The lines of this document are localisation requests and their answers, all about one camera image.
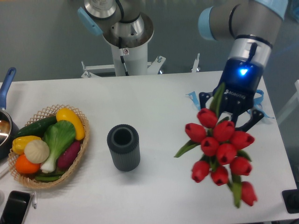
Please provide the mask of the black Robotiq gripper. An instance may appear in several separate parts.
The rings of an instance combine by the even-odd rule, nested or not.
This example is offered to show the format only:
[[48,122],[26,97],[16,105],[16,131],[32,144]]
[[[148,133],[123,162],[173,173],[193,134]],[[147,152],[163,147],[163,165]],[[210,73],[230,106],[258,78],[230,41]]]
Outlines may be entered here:
[[[262,74],[263,67],[252,62],[235,58],[228,59],[226,62],[219,80],[219,84],[225,84],[224,96],[227,97],[227,101],[221,102],[221,112],[240,115],[250,109],[249,121],[236,127],[237,131],[247,132],[264,117],[262,111],[252,108]],[[207,108],[206,103],[212,97],[212,92],[200,92],[200,108]]]

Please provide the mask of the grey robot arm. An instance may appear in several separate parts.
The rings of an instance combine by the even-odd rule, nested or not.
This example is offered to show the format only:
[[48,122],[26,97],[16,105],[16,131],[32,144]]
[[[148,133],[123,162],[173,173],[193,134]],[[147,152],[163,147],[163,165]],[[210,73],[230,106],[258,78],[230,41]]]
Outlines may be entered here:
[[[248,131],[263,118],[254,108],[254,95],[287,5],[285,0],[228,0],[199,16],[198,30],[204,39],[234,39],[219,81],[225,85],[219,110],[230,113],[233,122],[250,111],[250,120],[239,127],[240,131]],[[110,44],[117,76],[149,73],[148,42],[154,28],[140,10],[140,1],[86,0],[77,13],[90,33],[103,35]]]

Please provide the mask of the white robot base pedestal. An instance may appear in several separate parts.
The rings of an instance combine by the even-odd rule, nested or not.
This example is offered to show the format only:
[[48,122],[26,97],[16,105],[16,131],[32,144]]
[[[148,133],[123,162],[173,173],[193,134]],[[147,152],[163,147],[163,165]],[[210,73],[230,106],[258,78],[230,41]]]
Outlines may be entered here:
[[116,76],[147,74],[148,43],[153,34],[153,22],[143,12],[135,21],[117,22],[103,34],[111,47]]

